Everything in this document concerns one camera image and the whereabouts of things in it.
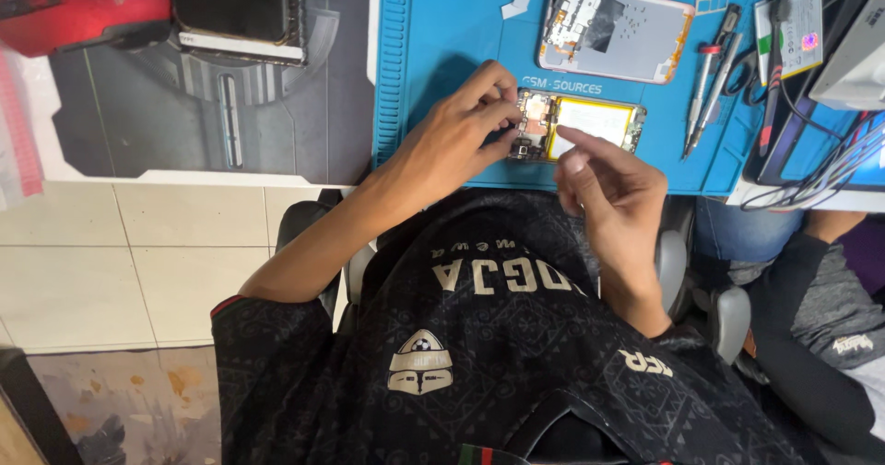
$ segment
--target person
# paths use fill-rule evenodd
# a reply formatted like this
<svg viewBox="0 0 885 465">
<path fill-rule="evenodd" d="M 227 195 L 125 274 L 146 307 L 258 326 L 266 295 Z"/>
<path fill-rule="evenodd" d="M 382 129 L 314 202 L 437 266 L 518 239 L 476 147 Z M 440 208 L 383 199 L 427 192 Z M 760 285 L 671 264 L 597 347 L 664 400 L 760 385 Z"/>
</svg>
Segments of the person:
<svg viewBox="0 0 885 465">
<path fill-rule="evenodd" d="M 481 65 L 214 309 L 226 465 L 802 463 L 661 306 L 658 169 L 560 127 L 559 196 L 459 190 L 510 150 L 516 92 Z M 316 298 L 376 236 L 333 334 Z"/>
<path fill-rule="evenodd" d="M 744 212 L 697 199 L 693 267 L 710 287 L 731 282 L 747 289 L 748 353 L 775 394 L 842 451 L 881 463 L 885 313 L 835 244 L 865 216 Z M 756 378 L 754 368 L 748 371 Z"/>
</svg>

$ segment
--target leg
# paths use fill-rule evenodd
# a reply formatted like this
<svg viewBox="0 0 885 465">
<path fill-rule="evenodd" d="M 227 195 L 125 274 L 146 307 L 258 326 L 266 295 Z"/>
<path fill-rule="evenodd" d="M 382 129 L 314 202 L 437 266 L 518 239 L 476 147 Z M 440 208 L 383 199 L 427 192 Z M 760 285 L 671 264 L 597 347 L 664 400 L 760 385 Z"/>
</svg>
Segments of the leg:
<svg viewBox="0 0 885 465">
<path fill-rule="evenodd" d="M 802 211 L 742 211 L 717 200 L 697 198 L 695 252 L 717 259 L 765 262 L 802 224 Z"/>
<path fill-rule="evenodd" d="M 283 213 L 282 220 L 280 221 L 280 230 L 277 232 L 276 252 L 281 251 L 286 244 L 292 242 L 307 227 L 310 227 L 331 210 L 332 207 L 330 205 L 313 200 L 304 200 L 289 206 L 289 209 Z M 326 289 L 319 293 L 319 301 L 326 308 L 329 318 L 334 318 L 335 302 L 338 298 L 338 282 L 340 279 L 341 272 L 332 279 L 332 282 L 326 286 Z"/>
</svg>

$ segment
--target small component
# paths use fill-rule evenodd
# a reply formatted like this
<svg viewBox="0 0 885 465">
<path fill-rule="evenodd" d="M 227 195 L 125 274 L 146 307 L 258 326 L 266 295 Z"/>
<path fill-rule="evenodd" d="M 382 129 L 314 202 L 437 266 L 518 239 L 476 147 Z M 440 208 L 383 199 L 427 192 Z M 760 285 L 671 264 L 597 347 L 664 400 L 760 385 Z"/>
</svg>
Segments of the small component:
<svg viewBox="0 0 885 465">
<path fill-rule="evenodd" d="M 544 30 L 544 40 L 558 48 L 572 45 L 580 51 L 584 32 L 593 23 L 601 3 L 602 0 L 554 0 L 554 16 Z"/>
<path fill-rule="evenodd" d="M 517 105 L 522 120 L 508 157 L 547 162 L 555 162 L 573 147 L 556 135 L 559 125 L 602 137 L 633 153 L 646 115 L 645 108 L 636 104 L 552 95 L 529 88 L 519 89 Z"/>
</svg>

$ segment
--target hand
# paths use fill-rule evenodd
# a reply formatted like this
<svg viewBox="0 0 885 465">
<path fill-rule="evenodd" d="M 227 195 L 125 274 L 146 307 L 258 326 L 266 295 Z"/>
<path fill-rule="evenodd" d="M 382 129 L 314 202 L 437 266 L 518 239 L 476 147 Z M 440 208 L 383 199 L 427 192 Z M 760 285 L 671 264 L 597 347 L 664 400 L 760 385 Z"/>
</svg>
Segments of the hand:
<svg viewBox="0 0 885 465">
<path fill-rule="evenodd" d="M 585 215 L 603 299 L 642 334 L 663 333 L 670 320 L 654 259 L 667 177 L 602 138 L 561 126 L 557 135 L 575 144 L 554 172 L 559 202 L 569 214 Z"/>
<path fill-rule="evenodd" d="M 389 199 L 396 219 L 405 220 L 507 156 L 515 129 L 484 147 L 482 142 L 493 130 L 521 120 L 516 97 L 516 78 L 487 60 L 454 94 L 437 102 L 366 181 Z"/>
<path fill-rule="evenodd" d="M 867 217 L 866 212 L 861 211 L 824 211 L 814 209 L 808 212 L 807 224 L 802 232 L 811 235 L 828 244 L 833 244 L 835 239 L 845 235 L 849 230 L 863 222 Z"/>
</svg>

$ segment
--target jeans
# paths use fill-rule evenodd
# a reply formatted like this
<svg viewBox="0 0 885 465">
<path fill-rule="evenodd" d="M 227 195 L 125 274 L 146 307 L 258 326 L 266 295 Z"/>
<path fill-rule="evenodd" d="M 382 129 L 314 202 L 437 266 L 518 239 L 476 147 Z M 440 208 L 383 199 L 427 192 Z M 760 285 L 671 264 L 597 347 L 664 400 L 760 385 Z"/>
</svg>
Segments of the jeans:
<svg viewBox="0 0 885 465">
<path fill-rule="evenodd" d="M 803 211 L 742 211 L 717 200 L 697 198 L 695 253 L 732 261 L 774 259 L 802 225 Z"/>
</svg>

